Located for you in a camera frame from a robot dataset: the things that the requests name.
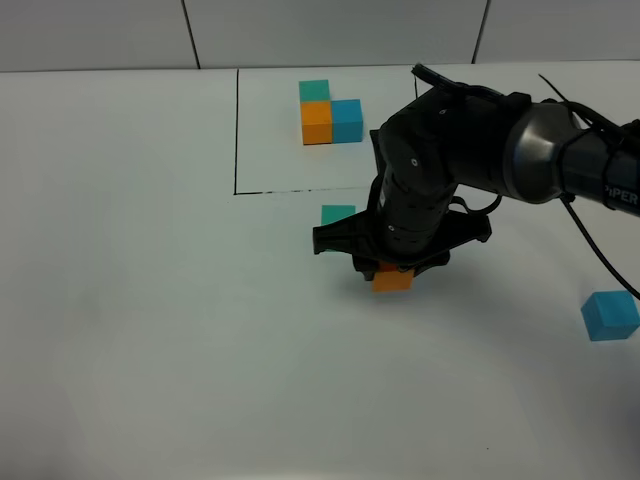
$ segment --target black robotic arm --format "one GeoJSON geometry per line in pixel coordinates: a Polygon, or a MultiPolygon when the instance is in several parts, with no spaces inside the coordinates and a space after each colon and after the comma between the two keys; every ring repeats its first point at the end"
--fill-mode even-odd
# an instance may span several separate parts
{"type": "Polygon", "coordinates": [[[366,280],[380,262],[419,275],[447,264],[455,247],[486,242],[488,214],[502,196],[528,203],[562,197],[568,205],[578,195],[640,215],[637,120],[619,127],[573,102],[533,103],[529,95],[453,82],[422,65],[413,73],[433,88],[371,132],[378,175],[367,209],[314,228],[316,254],[351,254],[366,280]],[[589,128],[580,128],[576,115],[589,128]],[[471,211],[455,196],[460,184],[497,200],[471,211]]]}

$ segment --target black cable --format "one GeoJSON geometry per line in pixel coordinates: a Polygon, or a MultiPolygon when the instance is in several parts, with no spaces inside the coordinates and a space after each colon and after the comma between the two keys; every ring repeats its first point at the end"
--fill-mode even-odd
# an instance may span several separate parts
{"type": "Polygon", "coordinates": [[[620,284],[624,288],[626,288],[629,291],[629,293],[631,293],[631,295],[633,295],[638,300],[640,300],[640,292],[635,288],[633,288],[631,284],[627,282],[624,279],[624,277],[618,273],[618,271],[613,267],[613,265],[611,265],[611,263],[609,263],[609,260],[607,260],[604,254],[600,251],[600,249],[596,245],[596,242],[593,241],[593,238],[591,238],[591,235],[589,235],[589,232],[587,232],[586,227],[584,226],[584,224],[576,214],[575,210],[571,206],[571,200],[566,196],[560,197],[560,200],[562,201],[562,204],[566,207],[567,211],[569,212],[569,215],[571,215],[571,218],[573,219],[573,221],[576,222],[578,229],[580,229],[580,233],[582,233],[582,236],[591,247],[591,250],[593,250],[593,253],[596,254],[596,257],[598,257],[598,259],[607,268],[607,270],[609,270],[609,273],[613,275],[615,279],[618,280],[618,282],[620,282],[620,284]]]}

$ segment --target black line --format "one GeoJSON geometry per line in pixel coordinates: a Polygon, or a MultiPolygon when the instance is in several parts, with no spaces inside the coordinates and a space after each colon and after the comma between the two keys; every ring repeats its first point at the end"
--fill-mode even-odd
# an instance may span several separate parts
{"type": "Polygon", "coordinates": [[[240,69],[236,70],[236,160],[233,167],[233,194],[238,195],[238,120],[240,119],[240,69]]]}
{"type": "Polygon", "coordinates": [[[308,192],[333,192],[336,190],[366,190],[368,187],[337,187],[337,188],[306,188],[302,190],[269,190],[266,192],[238,192],[235,195],[272,195],[276,193],[308,193],[308,192]]]}
{"type": "Polygon", "coordinates": [[[184,20],[187,22],[187,30],[189,30],[189,38],[191,39],[191,48],[193,49],[193,56],[196,57],[196,65],[200,70],[200,57],[198,57],[198,50],[196,49],[196,42],[193,39],[193,31],[191,30],[191,21],[189,20],[189,14],[187,13],[187,6],[185,0],[180,0],[182,3],[182,12],[184,13],[184,20]]]}
{"type": "Polygon", "coordinates": [[[476,40],[476,48],[473,50],[473,57],[471,63],[476,63],[478,58],[478,50],[480,50],[480,43],[482,42],[482,35],[484,34],[484,26],[487,23],[487,17],[489,16],[489,8],[491,7],[491,0],[487,0],[487,4],[484,7],[484,15],[482,15],[482,23],[480,24],[480,31],[478,32],[478,40],[476,40]]]}

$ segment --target blue cube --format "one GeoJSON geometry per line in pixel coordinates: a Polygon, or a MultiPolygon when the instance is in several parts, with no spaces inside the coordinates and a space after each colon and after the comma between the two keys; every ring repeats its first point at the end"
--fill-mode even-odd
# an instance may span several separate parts
{"type": "Polygon", "coordinates": [[[329,80],[305,80],[300,85],[300,103],[304,102],[328,102],[329,80]]]}
{"type": "Polygon", "coordinates": [[[629,338],[640,326],[635,301],[626,290],[594,293],[582,307],[582,316],[594,342],[629,338]]]}
{"type": "Polygon", "coordinates": [[[323,205],[322,225],[329,225],[356,214],[355,205],[323,205]]]}
{"type": "Polygon", "coordinates": [[[361,142],[364,135],[360,100],[334,100],[331,102],[333,117],[333,143],[361,142]]]}

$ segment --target block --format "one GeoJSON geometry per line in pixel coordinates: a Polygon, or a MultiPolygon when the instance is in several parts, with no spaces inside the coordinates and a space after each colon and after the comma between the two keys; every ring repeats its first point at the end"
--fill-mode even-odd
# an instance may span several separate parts
{"type": "Polygon", "coordinates": [[[409,290],[413,282],[413,270],[399,272],[395,265],[380,263],[380,270],[373,276],[375,293],[409,290]]]}
{"type": "Polygon", "coordinates": [[[308,80],[300,82],[300,103],[329,102],[329,80],[308,80]]]}
{"type": "Polygon", "coordinates": [[[331,102],[301,103],[300,118],[302,122],[302,143],[305,145],[332,143],[331,102]]]}
{"type": "Polygon", "coordinates": [[[355,214],[355,205],[323,205],[322,225],[329,225],[355,214]]]}
{"type": "Polygon", "coordinates": [[[331,102],[331,114],[333,117],[333,143],[362,141],[364,122],[360,100],[334,100],[331,102]]]}
{"type": "Polygon", "coordinates": [[[594,342],[624,340],[640,326],[635,301],[626,290],[594,293],[582,307],[582,317],[594,342]]]}

